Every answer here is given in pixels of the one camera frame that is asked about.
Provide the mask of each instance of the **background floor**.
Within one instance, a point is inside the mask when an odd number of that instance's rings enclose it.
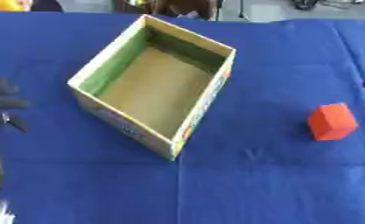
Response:
[[[111,11],[111,0],[59,0],[66,11]],[[294,10],[290,0],[244,0],[245,14],[250,21],[267,22],[288,18],[365,18],[365,3],[349,9],[318,5],[314,10]],[[221,20],[241,21],[240,0],[225,0]]]

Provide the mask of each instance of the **chair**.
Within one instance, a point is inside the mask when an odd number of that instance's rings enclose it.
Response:
[[[224,0],[217,0],[217,7],[216,7],[216,21],[219,21],[219,16],[220,16],[220,10],[223,7],[223,3]],[[243,19],[247,19],[248,20],[248,16],[245,15],[244,13],[244,1],[240,0],[239,2],[239,18],[243,18]]]

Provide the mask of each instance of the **green inner wall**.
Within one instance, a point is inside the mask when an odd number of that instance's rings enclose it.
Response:
[[[80,84],[80,89],[100,95],[107,85],[120,77],[135,58],[151,45],[179,60],[192,64],[209,74],[214,74],[226,59],[215,52],[201,48],[194,43],[166,34],[152,27],[144,27],[127,44],[108,59],[101,67]]]

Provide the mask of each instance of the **table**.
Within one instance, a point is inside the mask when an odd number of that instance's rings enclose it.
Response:
[[[365,21],[170,19],[238,52],[169,162],[81,110],[66,85],[136,18],[0,13],[0,76],[32,103],[30,133],[0,135],[17,224],[365,223]],[[313,141],[309,113],[343,101],[360,128]]]

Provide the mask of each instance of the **wooden block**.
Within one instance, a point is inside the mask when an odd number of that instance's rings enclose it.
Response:
[[[353,114],[343,102],[319,105],[308,118],[314,139],[339,140],[358,127]]]

